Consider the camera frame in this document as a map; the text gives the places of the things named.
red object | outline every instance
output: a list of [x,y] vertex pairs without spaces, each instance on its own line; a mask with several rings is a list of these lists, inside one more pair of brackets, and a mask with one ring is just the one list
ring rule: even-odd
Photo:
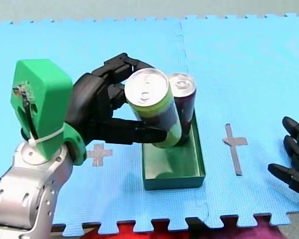
[[[258,226],[253,228],[237,228],[237,218],[223,219],[225,224],[221,229],[203,229],[200,239],[287,239],[277,227],[269,224],[269,218],[257,217]],[[153,222],[154,232],[134,233],[134,224],[118,224],[120,233],[117,235],[98,235],[91,231],[81,239],[189,239],[190,232],[169,232],[168,222]]]
[[153,222],[154,232],[134,233],[134,224],[118,224],[120,233],[117,235],[98,235],[96,231],[91,231],[84,235],[82,239],[188,239],[189,232],[169,232],[168,222]]

puzzle mat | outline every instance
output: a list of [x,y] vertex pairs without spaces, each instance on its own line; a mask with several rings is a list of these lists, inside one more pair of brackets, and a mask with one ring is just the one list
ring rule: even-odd
[[[185,218],[193,217],[219,228],[220,217],[230,215],[239,217],[240,227],[255,226],[257,214],[271,214],[273,225],[289,224],[286,213],[299,212],[299,195],[267,172],[269,163],[290,165],[283,116],[299,121],[299,17],[286,16],[0,24],[0,176],[21,140],[9,103],[17,60],[49,58],[75,81],[127,52],[166,74],[188,71],[196,79],[206,179],[199,189],[146,192],[140,145],[105,144],[113,155],[104,165],[93,167],[87,159],[60,191],[54,223],[66,225],[63,235],[82,235],[82,223],[116,233],[121,221],[135,221],[136,232],[151,231],[153,219],[170,219],[169,230],[185,230]],[[115,116],[134,119],[128,106]],[[226,123],[248,141],[237,147],[241,177],[222,142]]]

green box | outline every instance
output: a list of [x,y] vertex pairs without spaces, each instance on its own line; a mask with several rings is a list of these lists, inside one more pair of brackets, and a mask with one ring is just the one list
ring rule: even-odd
[[146,190],[200,187],[205,168],[195,114],[187,143],[164,149],[144,143],[142,163]]

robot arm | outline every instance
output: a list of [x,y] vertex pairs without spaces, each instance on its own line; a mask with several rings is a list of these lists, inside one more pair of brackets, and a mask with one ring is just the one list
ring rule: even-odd
[[283,126],[290,135],[284,138],[284,147],[291,158],[291,168],[278,164],[269,164],[268,170],[299,193],[299,123],[290,117],[284,117]]
[[[28,82],[18,80],[27,78],[28,68],[38,67],[40,72],[26,75]],[[85,146],[91,141],[132,144],[165,140],[167,132],[161,129],[112,118],[113,111],[126,102],[122,81],[148,67],[152,66],[122,53],[84,74],[73,86],[51,62],[29,60],[19,68],[17,65],[11,103],[25,141],[0,179],[0,239],[50,237],[57,195],[73,165],[86,159]],[[50,79],[55,75],[57,82]]]

green can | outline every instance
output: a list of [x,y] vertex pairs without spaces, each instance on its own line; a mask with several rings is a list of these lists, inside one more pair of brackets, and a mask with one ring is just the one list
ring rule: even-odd
[[158,148],[175,146],[181,138],[174,96],[167,76],[155,68],[134,72],[125,83],[125,97],[138,120],[167,131],[166,140],[153,143]]

